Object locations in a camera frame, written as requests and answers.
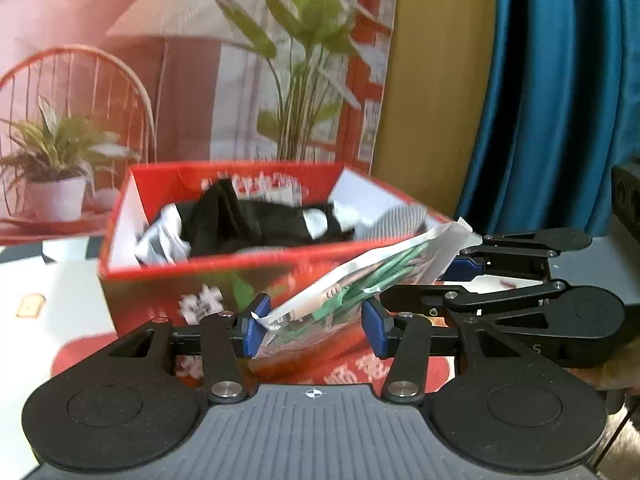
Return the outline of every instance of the white pot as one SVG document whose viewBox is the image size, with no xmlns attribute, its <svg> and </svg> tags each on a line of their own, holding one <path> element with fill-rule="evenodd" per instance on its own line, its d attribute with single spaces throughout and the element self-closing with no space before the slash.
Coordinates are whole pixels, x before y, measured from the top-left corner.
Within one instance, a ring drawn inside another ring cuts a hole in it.
<svg viewBox="0 0 640 480">
<path fill-rule="evenodd" d="M 86 180 L 83 176 L 52 182 L 27 182 L 33 213 L 41 222 L 69 222 L 82 214 Z"/>
</svg>

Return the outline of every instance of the gray striped cloth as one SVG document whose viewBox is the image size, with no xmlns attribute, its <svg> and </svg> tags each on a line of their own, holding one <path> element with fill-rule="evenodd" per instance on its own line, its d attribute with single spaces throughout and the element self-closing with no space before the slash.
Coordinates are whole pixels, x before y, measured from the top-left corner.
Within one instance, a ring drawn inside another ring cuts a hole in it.
<svg viewBox="0 0 640 480">
<path fill-rule="evenodd" d="M 369 230 L 356 236 L 356 239 L 408 238 L 425 232 L 427 220 L 427 209 L 421 204 L 396 206 L 386 211 Z"/>
</svg>

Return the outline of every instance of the plastic bag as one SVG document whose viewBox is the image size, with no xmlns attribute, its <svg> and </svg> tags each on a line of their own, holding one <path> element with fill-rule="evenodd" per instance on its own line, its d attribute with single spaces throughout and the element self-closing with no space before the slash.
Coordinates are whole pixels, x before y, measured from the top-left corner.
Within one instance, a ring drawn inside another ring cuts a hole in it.
<svg viewBox="0 0 640 480">
<path fill-rule="evenodd" d="M 256 318 L 268 329 L 257 358 L 323 341 L 360 317 L 363 300 L 397 283 L 433 283 L 470 233 L 461 219 L 338 266 L 268 316 Z"/>
</svg>

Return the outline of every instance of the blue gripper pad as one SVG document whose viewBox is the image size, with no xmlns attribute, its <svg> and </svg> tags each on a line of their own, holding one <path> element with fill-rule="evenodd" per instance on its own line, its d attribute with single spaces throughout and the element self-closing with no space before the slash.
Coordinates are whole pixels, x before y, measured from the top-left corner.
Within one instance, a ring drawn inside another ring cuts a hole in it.
<svg viewBox="0 0 640 480">
<path fill-rule="evenodd" d="M 467 256 L 456 256 L 439 279 L 443 282 L 470 282 L 483 274 L 483 264 L 478 264 Z"/>
<path fill-rule="evenodd" d="M 385 336 L 384 322 L 367 300 L 362 302 L 362 329 L 376 357 L 386 358 L 388 340 Z"/>
<path fill-rule="evenodd" d="M 255 312 L 259 317 L 264 317 L 271 311 L 271 298 L 267 294 L 258 294 L 247 309 Z M 250 315 L 245 319 L 248 321 L 248 327 L 242 341 L 244 355 L 245 357 L 255 357 L 267 329 Z"/>
</svg>

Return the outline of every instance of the printed backdrop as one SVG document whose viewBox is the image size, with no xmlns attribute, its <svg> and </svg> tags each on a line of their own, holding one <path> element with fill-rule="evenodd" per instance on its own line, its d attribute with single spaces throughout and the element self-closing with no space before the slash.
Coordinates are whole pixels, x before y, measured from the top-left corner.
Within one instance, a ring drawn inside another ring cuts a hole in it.
<svg viewBox="0 0 640 480">
<path fill-rule="evenodd" d="M 100 234 L 132 162 L 368 172 L 395 0 L 0 0 L 0 245 Z"/>
</svg>

